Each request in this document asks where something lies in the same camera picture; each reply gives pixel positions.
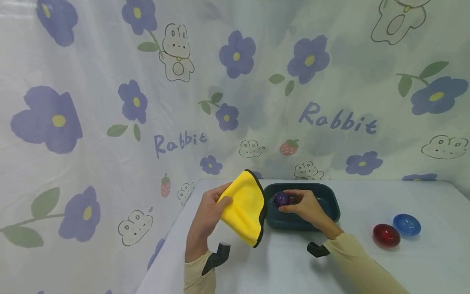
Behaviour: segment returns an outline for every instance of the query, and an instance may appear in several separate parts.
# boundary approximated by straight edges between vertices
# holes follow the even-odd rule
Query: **white wall backdrop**
[[[195,183],[245,168],[470,197],[469,9],[1,0],[1,292],[133,294]]]

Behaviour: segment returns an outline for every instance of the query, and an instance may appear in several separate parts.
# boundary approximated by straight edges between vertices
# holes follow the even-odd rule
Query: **hand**
[[[330,217],[326,215],[318,203],[317,198],[310,190],[285,190],[284,193],[294,196],[298,204],[281,206],[279,211],[298,214],[326,235],[328,239],[335,239],[341,230]]]
[[[185,262],[195,261],[207,252],[207,237],[214,231],[224,209],[233,202],[231,197],[224,197],[217,203],[230,184],[227,183],[203,194],[199,208],[189,228]]]

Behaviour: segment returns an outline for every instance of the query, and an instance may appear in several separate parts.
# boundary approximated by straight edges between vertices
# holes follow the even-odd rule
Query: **black clamp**
[[[325,246],[318,246],[313,242],[308,243],[307,251],[315,257],[327,256],[329,254],[329,251]]]
[[[203,272],[201,273],[201,276],[206,275],[213,268],[221,266],[224,262],[227,261],[229,255],[230,255],[230,244],[219,243],[219,247],[217,248],[217,253],[212,253],[211,256],[209,256],[203,268]]]

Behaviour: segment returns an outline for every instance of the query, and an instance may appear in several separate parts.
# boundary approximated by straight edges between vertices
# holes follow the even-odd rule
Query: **yellow towel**
[[[221,219],[248,245],[256,248],[263,238],[266,204],[263,188],[255,174],[244,170],[222,193],[219,201],[224,197],[233,198],[233,202],[225,208]]]

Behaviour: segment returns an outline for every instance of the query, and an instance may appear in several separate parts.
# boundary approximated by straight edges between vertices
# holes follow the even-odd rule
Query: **tabletop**
[[[202,194],[226,182],[204,179],[196,185],[137,294],[183,292],[189,227]],[[263,188],[304,182],[260,180]],[[333,190],[341,210],[338,225],[410,293],[470,293],[470,201],[454,186],[436,181],[309,182]],[[420,235],[402,238],[397,248],[381,249],[372,239],[373,227],[392,225],[394,216],[401,213],[420,221]],[[260,245],[251,248],[219,222],[209,237],[209,249],[215,252],[219,242],[225,242],[231,244],[231,251],[216,269],[216,293],[355,293],[331,256],[315,258],[307,252],[310,241],[326,240],[321,233],[275,230],[266,222],[264,229]]]

